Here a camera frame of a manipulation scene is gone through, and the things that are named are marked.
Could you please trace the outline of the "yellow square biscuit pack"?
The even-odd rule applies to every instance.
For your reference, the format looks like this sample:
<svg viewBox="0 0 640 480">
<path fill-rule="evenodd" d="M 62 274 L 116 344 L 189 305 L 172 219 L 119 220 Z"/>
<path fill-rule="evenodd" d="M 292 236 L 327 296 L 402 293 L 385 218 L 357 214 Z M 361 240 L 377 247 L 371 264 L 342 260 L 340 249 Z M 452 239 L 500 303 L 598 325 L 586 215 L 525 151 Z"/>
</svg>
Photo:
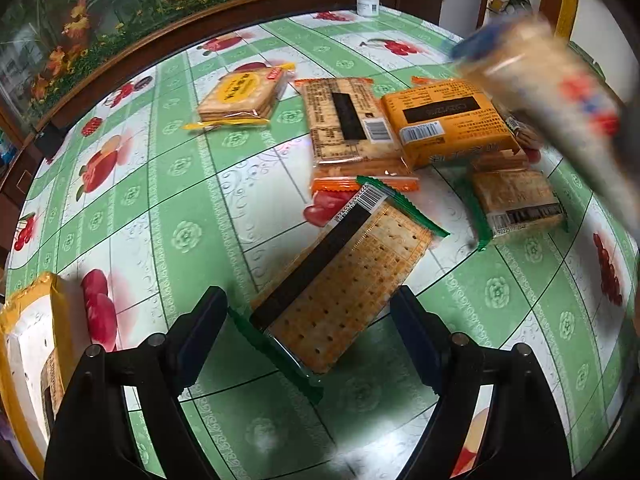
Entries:
<svg viewBox="0 0 640 480">
<path fill-rule="evenodd" d="M 219 79 L 198 103 L 198 120 L 182 126 L 184 130 L 220 127 L 262 127 L 285 88 L 295 75 L 296 65 L 237 68 Z"/>
</svg>

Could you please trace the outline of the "green-edged soda cracker pack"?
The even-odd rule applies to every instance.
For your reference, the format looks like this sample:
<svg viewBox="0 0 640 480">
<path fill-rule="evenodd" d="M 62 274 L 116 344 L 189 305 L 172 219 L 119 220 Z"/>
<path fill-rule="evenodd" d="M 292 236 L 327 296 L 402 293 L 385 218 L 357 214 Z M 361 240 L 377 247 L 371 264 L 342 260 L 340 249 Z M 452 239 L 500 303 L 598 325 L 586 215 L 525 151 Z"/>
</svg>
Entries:
<svg viewBox="0 0 640 480">
<path fill-rule="evenodd" d="M 357 193 L 318 238 L 231 317 L 312 403 L 329 373 L 448 231 L 407 196 L 360 176 Z"/>
</svg>

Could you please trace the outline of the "orange-edged cracker pack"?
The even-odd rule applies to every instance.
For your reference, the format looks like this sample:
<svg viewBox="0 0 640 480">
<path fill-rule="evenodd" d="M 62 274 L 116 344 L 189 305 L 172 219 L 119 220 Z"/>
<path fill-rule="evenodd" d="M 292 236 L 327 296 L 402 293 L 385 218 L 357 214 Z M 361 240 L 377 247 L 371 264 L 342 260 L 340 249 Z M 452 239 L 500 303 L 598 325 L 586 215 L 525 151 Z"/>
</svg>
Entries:
<svg viewBox="0 0 640 480">
<path fill-rule="evenodd" d="M 378 179 L 399 192 L 420 188 L 372 84 L 361 77 L 295 81 L 311 138 L 312 192 L 355 191 L 359 176 Z"/>
</svg>

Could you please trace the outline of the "black small cup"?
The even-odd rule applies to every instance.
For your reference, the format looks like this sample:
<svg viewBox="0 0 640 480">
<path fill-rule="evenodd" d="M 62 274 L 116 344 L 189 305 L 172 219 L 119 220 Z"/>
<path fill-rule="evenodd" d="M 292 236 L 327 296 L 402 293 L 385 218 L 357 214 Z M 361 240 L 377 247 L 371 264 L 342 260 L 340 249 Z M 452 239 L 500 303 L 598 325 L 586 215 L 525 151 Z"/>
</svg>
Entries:
<svg viewBox="0 0 640 480">
<path fill-rule="evenodd" d="M 65 137 L 65 129 L 60 129 L 52 122 L 47 122 L 35 135 L 34 143 L 44 158 L 51 159 L 61 148 Z"/>
</svg>

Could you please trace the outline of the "round cracker clear pack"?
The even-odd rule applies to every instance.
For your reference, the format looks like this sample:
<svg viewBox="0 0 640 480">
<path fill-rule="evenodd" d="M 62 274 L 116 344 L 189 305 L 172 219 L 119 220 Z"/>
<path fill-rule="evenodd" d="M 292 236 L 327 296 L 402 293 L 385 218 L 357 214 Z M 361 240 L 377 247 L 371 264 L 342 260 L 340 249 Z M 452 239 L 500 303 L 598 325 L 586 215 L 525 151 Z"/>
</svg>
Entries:
<svg viewBox="0 0 640 480">
<path fill-rule="evenodd" d="M 40 387 L 44 422 L 47 433 L 50 434 L 64 396 L 64 385 L 55 350 L 49 354 L 44 362 L 40 374 Z"/>
</svg>

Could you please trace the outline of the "glass flower display panel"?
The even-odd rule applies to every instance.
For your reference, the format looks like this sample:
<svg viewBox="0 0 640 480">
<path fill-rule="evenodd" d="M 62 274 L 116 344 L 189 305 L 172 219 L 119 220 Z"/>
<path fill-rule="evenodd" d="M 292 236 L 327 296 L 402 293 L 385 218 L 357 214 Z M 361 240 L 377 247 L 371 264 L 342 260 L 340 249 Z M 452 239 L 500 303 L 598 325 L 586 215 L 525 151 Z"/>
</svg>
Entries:
<svg viewBox="0 0 640 480">
<path fill-rule="evenodd" d="M 1 94 L 35 124 L 152 32 L 230 0 L 1 0 Z"/>
</svg>

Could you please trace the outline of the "orange yellow snack bag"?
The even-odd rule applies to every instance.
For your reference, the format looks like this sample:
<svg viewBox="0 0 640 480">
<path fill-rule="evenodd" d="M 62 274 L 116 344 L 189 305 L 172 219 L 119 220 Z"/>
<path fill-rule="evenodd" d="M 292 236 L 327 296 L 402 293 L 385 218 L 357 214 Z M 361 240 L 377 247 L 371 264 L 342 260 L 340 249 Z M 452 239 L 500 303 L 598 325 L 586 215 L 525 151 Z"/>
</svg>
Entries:
<svg viewBox="0 0 640 480">
<path fill-rule="evenodd" d="M 381 106 L 412 169 L 520 149 L 488 96 L 465 79 L 387 93 Z"/>
</svg>

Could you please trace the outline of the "green-end small cracker pack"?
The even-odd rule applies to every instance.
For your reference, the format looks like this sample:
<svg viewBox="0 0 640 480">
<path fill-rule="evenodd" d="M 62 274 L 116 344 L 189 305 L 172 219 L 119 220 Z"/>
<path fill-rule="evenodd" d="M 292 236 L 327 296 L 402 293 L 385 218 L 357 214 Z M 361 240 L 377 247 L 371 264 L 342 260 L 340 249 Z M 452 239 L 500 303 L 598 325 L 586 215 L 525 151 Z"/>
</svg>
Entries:
<svg viewBox="0 0 640 480">
<path fill-rule="evenodd" d="M 468 211 L 478 250 L 556 228 L 567 230 L 566 210 L 540 171 L 470 171 L 457 180 L 456 191 Z"/>
</svg>

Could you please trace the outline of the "blue-end long cracker pack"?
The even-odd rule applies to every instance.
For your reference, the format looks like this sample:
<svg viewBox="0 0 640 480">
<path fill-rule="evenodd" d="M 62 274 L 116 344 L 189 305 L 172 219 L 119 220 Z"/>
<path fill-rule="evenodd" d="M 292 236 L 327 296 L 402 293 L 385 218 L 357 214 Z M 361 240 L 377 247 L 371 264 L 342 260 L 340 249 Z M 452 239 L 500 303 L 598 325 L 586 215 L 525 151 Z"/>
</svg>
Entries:
<svg viewBox="0 0 640 480">
<path fill-rule="evenodd" d="M 639 235 L 639 103 L 614 99 L 549 24 L 532 14 L 497 18 L 455 44 L 459 73 L 525 115 Z"/>
</svg>

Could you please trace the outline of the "yellow rimmed white tray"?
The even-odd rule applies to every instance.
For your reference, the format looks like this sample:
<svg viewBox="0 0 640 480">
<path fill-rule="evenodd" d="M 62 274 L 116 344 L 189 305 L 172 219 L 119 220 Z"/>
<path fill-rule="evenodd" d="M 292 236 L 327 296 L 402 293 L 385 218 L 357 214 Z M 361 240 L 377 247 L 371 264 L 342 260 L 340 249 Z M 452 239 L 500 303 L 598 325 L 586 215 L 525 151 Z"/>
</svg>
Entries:
<svg viewBox="0 0 640 480">
<path fill-rule="evenodd" d="M 54 380 L 66 387 L 90 344 L 77 282 L 44 271 L 1 309 L 1 400 L 18 446 L 43 477 L 49 443 L 42 372 L 54 359 Z"/>
</svg>

